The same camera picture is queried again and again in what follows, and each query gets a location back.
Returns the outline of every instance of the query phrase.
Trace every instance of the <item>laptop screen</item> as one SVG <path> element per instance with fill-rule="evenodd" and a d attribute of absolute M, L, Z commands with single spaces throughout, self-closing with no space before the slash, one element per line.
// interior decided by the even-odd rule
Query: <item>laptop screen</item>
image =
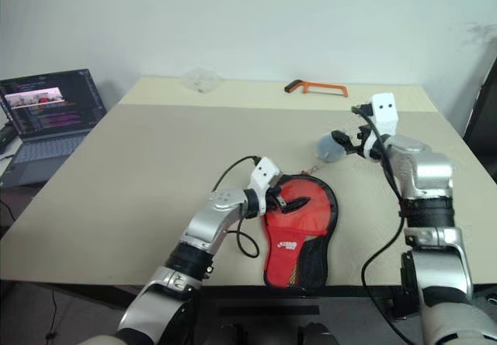
<path fill-rule="evenodd" d="M 106 114 L 88 69 L 0 81 L 0 98 L 21 138 L 88 130 Z"/>

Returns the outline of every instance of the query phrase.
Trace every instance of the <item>laptop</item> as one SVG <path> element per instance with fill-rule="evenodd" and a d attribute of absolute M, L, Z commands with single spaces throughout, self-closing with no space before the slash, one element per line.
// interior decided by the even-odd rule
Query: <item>laptop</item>
<path fill-rule="evenodd" d="M 23 141 L 1 188 L 47 182 L 106 114 L 88 69 L 0 81 L 0 103 Z"/>

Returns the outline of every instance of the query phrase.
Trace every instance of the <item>laptop keyboard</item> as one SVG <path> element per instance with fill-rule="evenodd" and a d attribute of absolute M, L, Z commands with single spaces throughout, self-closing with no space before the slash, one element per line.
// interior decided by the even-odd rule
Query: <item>laptop keyboard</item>
<path fill-rule="evenodd" d="M 59 138 L 24 144 L 14 158 L 14 163 L 20 164 L 28 161 L 69 156 L 75 151 L 85 136 L 86 135 L 78 135 L 77 137 Z"/>

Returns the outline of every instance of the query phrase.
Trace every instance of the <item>beige tabletop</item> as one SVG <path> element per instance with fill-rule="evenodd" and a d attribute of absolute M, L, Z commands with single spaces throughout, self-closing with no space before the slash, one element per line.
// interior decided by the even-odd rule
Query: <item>beige tabletop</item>
<path fill-rule="evenodd" d="M 476 284 L 496 283 L 493 211 L 497 186 L 419 86 L 351 85 L 350 97 L 283 92 L 278 82 L 225 81 L 199 94 L 174 78 L 143 78 L 83 141 L 0 243 L 0 276 L 16 281 L 143 284 L 176 245 L 222 171 L 243 155 L 269 156 L 285 173 L 309 169 L 325 132 L 362 124 L 349 112 L 393 92 L 398 133 L 448 155 L 456 222 Z M 398 205 L 378 164 L 349 156 L 315 175 L 335 191 L 338 227 L 328 284 L 360 284 L 363 262 L 398 227 Z M 252 167 L 223 186 L 245 187 Z M 244 222 L 262 256 L 244 257 L 229 235 L 206 284 L 262 285 L 266 255 L 259 220 Z M 371 284 L 400 284 L 398 240 L 377 259 Z"/>

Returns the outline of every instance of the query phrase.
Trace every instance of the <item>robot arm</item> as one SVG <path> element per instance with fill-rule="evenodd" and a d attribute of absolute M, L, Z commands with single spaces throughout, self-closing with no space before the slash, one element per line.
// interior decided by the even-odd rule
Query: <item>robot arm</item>
<path fill-rule="evenodd" d="M 497 325 L 470 304 L 473 286 L 462 231 L 454 224 L 451 162 L 420 141 L 396 135 L 393 94 L 377 94 L 357 109 L 377 128 L 400 186 L 405 241 L 412 247 L 402 254 L 402 285 L 419 303 L 425 343 L 495 343 Z M 370 161 L 382 158 L 369 124 L 360 127 L 358 146 L 341 131 L 332 136 L 349 154 Z"/>
<path fill-rule="evenodd" d="M 280 176 L 268 158 L 252 172 L 246 190 L 220 190 L 195 214 L 179 244 L 126 310 L 114 336 L 85 345 L 184 343 L 196 315 L 196 295 L 213 271 L 212 259 L 228 229 L 243 218 L 266 213 L 266 192 Z"/>

